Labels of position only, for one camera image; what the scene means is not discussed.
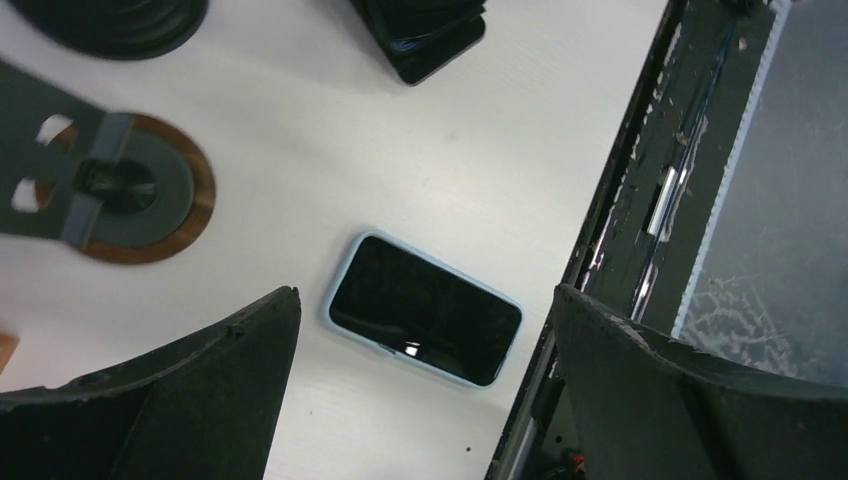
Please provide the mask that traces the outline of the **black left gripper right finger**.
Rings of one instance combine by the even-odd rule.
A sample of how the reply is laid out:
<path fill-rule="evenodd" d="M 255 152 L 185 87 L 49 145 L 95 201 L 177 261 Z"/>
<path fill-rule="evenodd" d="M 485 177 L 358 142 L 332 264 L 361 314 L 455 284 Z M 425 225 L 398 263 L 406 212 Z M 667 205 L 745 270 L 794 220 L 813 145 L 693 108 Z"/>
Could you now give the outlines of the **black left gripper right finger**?
<path fill-rule="evenodd" d="M 590 479 L 843 479 L 847 391 L 746 367 L 560 285 L 557 364 Z"/>

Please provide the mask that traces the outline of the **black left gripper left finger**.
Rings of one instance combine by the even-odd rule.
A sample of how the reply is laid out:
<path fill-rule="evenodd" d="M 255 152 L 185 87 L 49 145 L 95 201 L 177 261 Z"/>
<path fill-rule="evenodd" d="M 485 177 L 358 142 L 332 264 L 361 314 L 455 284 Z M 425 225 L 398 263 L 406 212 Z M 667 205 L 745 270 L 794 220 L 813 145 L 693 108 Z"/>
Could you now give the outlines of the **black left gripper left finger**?
<path fill-rule="evenodd" d="M 58 388 L 1 397 L 5 479 L 259 479 L 296 350 L 299 293 Z"/>

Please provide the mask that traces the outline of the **light blue cased phone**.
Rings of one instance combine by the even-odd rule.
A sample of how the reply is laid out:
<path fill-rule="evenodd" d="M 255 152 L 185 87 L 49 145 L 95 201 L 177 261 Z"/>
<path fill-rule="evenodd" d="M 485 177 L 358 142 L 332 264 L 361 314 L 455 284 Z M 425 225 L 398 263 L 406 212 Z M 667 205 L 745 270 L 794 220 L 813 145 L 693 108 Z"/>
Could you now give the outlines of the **light blue cased phone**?
<path fill-rule="evenodd" d="M 498 379 L 523 320 L 508 296 L 375 230 L 351 242 L 321 311 L 339 335 L 476 389 Z"/>

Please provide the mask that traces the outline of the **wood base phone stand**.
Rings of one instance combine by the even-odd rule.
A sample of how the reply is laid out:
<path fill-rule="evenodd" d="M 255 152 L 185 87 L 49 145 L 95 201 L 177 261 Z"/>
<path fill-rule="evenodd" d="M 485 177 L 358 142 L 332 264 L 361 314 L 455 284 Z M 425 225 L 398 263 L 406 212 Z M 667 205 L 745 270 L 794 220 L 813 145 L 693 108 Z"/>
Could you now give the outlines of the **wood base phone stand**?
<path fill-rule="evenodd" d="M 105 110 L 2 62 L 2 233 L 148 264 L 194 243 L 215 200 L 204 152 L 173 124 Z"/>

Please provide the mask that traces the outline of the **black folding phone stand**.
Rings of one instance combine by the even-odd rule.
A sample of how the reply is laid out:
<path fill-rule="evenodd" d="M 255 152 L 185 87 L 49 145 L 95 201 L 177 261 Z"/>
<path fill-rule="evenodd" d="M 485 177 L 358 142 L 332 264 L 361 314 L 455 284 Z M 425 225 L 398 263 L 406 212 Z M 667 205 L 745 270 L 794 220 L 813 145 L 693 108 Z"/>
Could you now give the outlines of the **black folding phone stand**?
<path fill-rule="evenodd" d="M 400 80 L 414 86 L 479 42 L 483 1 L 350 2 Z"/>

